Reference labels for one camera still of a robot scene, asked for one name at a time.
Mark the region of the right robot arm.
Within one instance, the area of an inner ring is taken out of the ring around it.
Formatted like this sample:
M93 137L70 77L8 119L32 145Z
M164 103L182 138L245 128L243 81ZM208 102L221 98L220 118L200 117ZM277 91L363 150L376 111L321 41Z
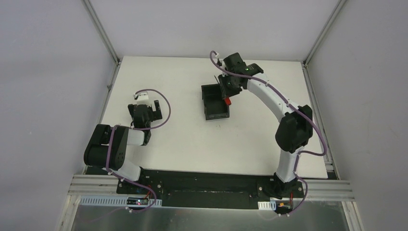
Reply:
M272 86L258 64L246 64L239 53L213 62L222 73L218 76L221 95L227 104L229 98L248 90L259 98L276 117L279 125L275 140L280 148L278 168L270 186L263 187L269 197L283 198L295 190L299 154L313 135L312 109L308 105L291 104L290 100Z

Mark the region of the red handled screwdriver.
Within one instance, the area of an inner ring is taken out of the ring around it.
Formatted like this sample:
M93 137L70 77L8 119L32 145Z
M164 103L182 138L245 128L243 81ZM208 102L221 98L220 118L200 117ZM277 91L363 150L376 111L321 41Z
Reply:
M216 82L220 85L220 87L221 87L221 84L220 84L220 82L219 82L219 80L218 80L218 77L216 77L215 75L214 75L214 79L216 80ZM223 96L223 100L224 100L224 102L225 102L225 104L227 105L227 106L230 106L231 105L231 101L230 101L230 99L229 99L229 97L227 97L227 96Z

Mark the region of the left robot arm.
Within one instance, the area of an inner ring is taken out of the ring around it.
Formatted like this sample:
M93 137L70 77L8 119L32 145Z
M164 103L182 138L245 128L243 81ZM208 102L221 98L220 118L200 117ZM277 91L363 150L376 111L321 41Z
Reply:
M151 123L163 119L160 103L129 104L134 128L98 124L84 152L84 163L113 172L131 181L138 181L142 167L128 159L129 146L146 146L151 138Z

